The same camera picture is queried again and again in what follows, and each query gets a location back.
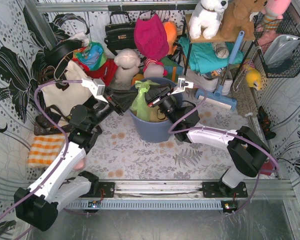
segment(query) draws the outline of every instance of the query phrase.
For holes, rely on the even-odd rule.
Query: wire basket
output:
[[[281,61],[266,64],[264,59],[264,54],[267,49],[270,47],[274,38],[278,35],[288,34],[300,37],[300,32],[296,28],[296,24],[293,22],[291,16],[288,13],[285,13],[283,19],[274,20],[269,23],[263,23],[263,15],[258,15],[258,21],[256,23],[256,28],[254,30],[254,36],[256,38],[255,45],[259,46],[259,43],[262,43],[260,46],[262,48],[262,54],[259,54],[264,72],[266,77],[271,78],[294,78],[300,73],[300,43],[293,50],[292,54]]]

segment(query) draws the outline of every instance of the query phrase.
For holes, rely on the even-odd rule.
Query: white teddy bear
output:
[[[114,63],[118,66],[115,72],[115,82],[120,84],[130,84],[132,78],[139,72],[140,58],[132,49],[126,48],[118,53],[114,58]]]
[[[218,32],[228,0],[200,0],[192,13],[189,34],[192,39],[201,35],[201,27],[205,28],[203,37],[212,39]]]

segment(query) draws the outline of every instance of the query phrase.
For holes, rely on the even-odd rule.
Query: black handbag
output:
[[[126,15],[128,22],[112,24],[113,15]],[[107,48],[115,55],[115,50],[136,49],[134,32],[136,23],[131,21],[129,14],[126,11],[114,11],[110,15],[110,23],[106,25],[104,39]]]

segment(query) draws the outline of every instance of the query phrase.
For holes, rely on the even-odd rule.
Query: brown teddy bear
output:
[[[225,10],[221,25],[221,37],[228,39],[234,27],[245,32],[245,39],[254,38],[254,22],[251,17],[260,12],[267,0],[234,0]]]

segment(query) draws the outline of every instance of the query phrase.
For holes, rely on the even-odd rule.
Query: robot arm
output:
[[[87,193],[95,196],[99,191],[99,178],[87,171],[81,172],[71,183],[62,184],[74,166],[95,145],[102,133],[99,124],[112,112],[122,115],[138,94],[136,90],[106,88],[101,79],[82,79],[82,85],[89,88],[93,98],[86,105],[74,106],[70,112],[69,123],[75,129],[68,137],[68,150],[61,164],[53,171],[63,157],[65,147],[39,179],[28,189],[19,188],[14,194],[15,203],[32,194],[16,207],[16,216],[41,231],[49,229],[58,212],[70,202]],[[42,185],[43,179],[48,176],[47,182]]]
[[[184,77],[179,77],[178,84],[172,89],[170,84],[156,86],[152,85],[145,94],[145,100],[149,107],[159,106],[162,113],[174,124],[193,110],[194,106],[178,107],[171,95],[184,92],[186,88],[193,88],[192,82],[188,82]],[[178,123],[174,131],[178,132],[175,137],[187,143],[202,143],[216,148],[227,150],[232,158],[234,166],[228,169],[218,182],[218,191],[223,196],[233,195],[235,188],[246,177],[254,178],[257,176],[262,165],[267,160],[267,156],[250,144],[246,144],[229,133],[241,136],[259,147],[270,150],[260,140],[260,138],[247,126],[242,126],[239,130],[221,130],[213,127],[206,127],[199,123],[198,111],[184,118]]]
[[[106,88],[100,79],[83,79],[82,85],[90,89],[94,99],[88,101],[89,104],[77,105],[72,108],[69,123],[75,129],[69,135],[68,152],[61,164],[56,171],[52,172],[64,150],[28,189],[19,188],[14,194],[14,202],[16,203],[40,186],[38,191],[16,207],[16,216],[41,231],[49,229],[56,220],[58,212],[70,202],[86,193],[95,195],[98,192],[99,178],[87,171],[81,172],[71,183],[64,185],[62,183],[73,167],[94,146],[98,136],[102,133],[99,123],[113,111],[122,115],[138,94],[136,90]],[[152,85],[148,93],[145,94],[145,100],[149,107],[159,106],[161,112],[172,123],[175,123],[195,108],[193,105],[178,107],[171,98],[171,95],[184,92],[186,88],[193,88],[193,83],[185,81],[184,78],[179,79],[179,83],[174,89],[169,84]],[[196,127],[196,129],[186,130],[175,134],[175,136],[181,142],[203,143],[224,150],[227,149],[235,167],[226,171],[219,180],[218,187],[213,191],[224,196],[233,194],[233,190],[245,177],[257,175],[267,156],[253,146],[243,146],[244,142],[233,136],[214,132],[212,128],[200,125],[199,120],[198,111],[187,116],[174,130],[186,130],[192,127]],[[263,142],[248,127],[243,126],[240,130],[228,130],[227,132],[249,139],[269,152]],[[47,182],[42,185],[42,180],[49,174],[51,175]]]

